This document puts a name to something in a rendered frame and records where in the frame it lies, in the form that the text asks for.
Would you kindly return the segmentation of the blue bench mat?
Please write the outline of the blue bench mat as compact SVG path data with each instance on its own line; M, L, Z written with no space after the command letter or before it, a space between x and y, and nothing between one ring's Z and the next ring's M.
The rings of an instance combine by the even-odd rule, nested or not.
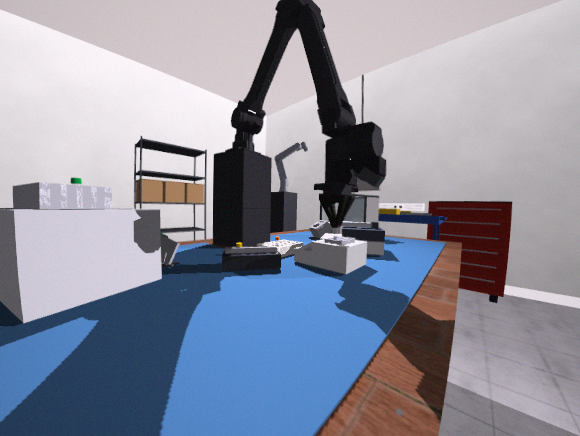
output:
M162 279L33 321L0 301L0 436L315 436L445 244L348 274L180 245Z

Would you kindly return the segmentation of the white tube rack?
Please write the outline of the white tube rack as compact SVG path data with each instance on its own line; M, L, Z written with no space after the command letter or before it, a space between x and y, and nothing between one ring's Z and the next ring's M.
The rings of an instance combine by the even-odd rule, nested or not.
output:
M277 251L281 254L281 257L285 257L294 254L294 248L302 247L303 244L304 244L303 242L279 240L279 245L276 245L276 241L272 241L257 244L257 247L276 246Z

